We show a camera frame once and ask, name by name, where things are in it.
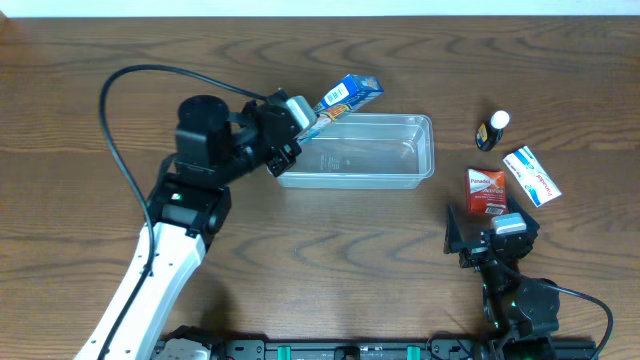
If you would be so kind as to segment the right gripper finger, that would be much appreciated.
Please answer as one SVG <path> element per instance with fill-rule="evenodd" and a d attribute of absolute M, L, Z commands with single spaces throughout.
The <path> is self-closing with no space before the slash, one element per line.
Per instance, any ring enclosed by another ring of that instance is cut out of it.
<path fill-rule="evenodd" d="M 447 208 L 447 225 L 444 240 L 445 253 L 458 253 L 462 247 L 462 235 L 456 221 L 454 210 L 451 206 Z"/>
<path fill-rule="evenodd" d="M 517 200 L 512 196 L 507 196 L 507 207 L 510 213 L 520 213 L 527 224 L 527 229 L 525 232 L 538 232 L 540 229 L 540 225 L 538 222 L 534 220 L 534 218 L 527 213 L 524 208 L 517 202 Z"/>

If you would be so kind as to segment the red Panadol box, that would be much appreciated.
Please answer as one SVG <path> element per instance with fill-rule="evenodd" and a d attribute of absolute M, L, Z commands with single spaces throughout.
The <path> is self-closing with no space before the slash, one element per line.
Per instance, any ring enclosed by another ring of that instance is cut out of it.
<path fill-rule="evenodd" d="M 508 209 L 504 172 L 468 169 L 466 203 L 470 215 L 505 215 Z"/>

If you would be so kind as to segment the white Panadol box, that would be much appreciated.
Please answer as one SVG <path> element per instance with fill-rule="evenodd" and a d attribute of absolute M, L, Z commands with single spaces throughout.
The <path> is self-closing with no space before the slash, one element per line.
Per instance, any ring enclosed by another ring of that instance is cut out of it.
<path fill-rule="evenodd" d="M 503 163 L 536 207 L 541 207 L 562 195 L 528 146 L 506 155 Z"/>

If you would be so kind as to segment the dark bottle white cap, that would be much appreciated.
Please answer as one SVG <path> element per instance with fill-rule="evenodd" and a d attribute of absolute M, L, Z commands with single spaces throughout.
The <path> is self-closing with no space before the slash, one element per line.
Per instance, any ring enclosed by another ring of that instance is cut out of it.
<path fill-rule="evenodd" d="M 500 142 L 504 128 L 509 124 L 510 119 L 506 111 L 499 110 L 489 120 L 483 122 L 475 134 L 477 147 L 484 152 L 492 150 Z"/>

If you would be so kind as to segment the blue Cool Fever box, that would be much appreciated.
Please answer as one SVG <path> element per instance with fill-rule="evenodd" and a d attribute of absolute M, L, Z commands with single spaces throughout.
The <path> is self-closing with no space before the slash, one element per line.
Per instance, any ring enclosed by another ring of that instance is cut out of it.
<path fill-rule="evenodd" d="M 346 75 L 313 108 L 317 115 L 317 121 L 309 130 L 298 137 L 298 143 L 309 142 L 326 127 L 346 115 L 356 112 L 383 93 L 384 89 L 376 77 Z"/>

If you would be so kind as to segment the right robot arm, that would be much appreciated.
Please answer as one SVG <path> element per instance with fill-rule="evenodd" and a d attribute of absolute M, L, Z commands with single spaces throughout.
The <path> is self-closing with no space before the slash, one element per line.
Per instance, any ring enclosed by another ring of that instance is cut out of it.
<path fill-rule="evenodd" d="M 449 207 L 443 252 L 457 254 L 460 267 L 483 281 L 483 309 L 494 331 L 472 347 L 470 357 L 542 359 L 553 355 L 548 337 L 559 328 L 559 295 L 551 282 L 520 273 L 518 262 L 533 250 L 540 225 L 511 196 L 507 209 L 476 239 L 466 240 Z"/>

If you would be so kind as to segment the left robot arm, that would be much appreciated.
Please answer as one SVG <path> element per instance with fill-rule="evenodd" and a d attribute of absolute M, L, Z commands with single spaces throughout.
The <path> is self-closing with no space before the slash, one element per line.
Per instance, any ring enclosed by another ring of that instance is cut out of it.
<path fill-rule="evenodd" d="M 142 205 L 146 220 L 127 272 L 80 359 L 148 359 L 184 285 L 201 265 L 230 209 L 229 183 L 261 165 L 291 168 L 299 134 L 316 114 L 302 96 L 278 90 L 240 112 L 211 95 L 178 108 L 176 152 Z"/>

